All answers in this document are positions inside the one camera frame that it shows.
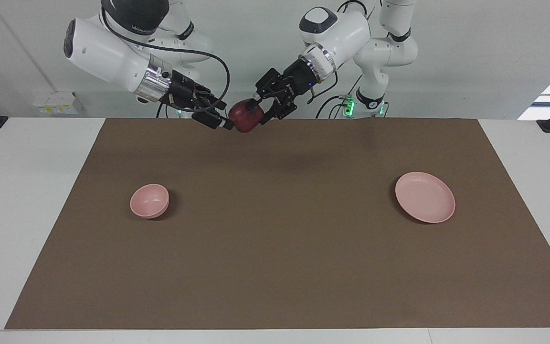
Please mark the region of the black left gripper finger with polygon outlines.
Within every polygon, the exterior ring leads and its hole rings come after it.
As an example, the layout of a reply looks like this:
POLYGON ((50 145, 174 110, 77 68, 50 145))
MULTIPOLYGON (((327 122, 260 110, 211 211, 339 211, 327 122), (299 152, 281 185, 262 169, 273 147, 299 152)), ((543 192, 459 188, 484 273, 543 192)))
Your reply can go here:
POLYGON ((274 98, 274 102, 281 104, 283 98, 280 95, 284 91, 284 76, 275 68, 270 68, 255 84, 256 92, 254 100, 257 104, 263 100, 274 98))
POLYGON ((263 126, 269 120, 284 119, 286 116, 290 115, 297 109, 297 106, 294 103, 296 97, 297 95, 288 93, 276 95, 274 97, 273 104, 269 110, 264 113, 260 124, 263 126))

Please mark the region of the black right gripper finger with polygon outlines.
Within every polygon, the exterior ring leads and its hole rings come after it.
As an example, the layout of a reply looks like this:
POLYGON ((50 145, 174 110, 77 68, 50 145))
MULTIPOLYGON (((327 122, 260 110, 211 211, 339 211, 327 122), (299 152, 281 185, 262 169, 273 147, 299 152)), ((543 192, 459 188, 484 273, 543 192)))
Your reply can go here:
POLYGON ((206 87, 197 88, 197 109, 200 110, 225 110, 227 104, 219 100, 210 89, 206 87))
POLYGON ((217 111, 197 111, 192 113, 191 118, 214 130, 219 127, 232 130, 235 127, 230 119, 221 116, 217 111))

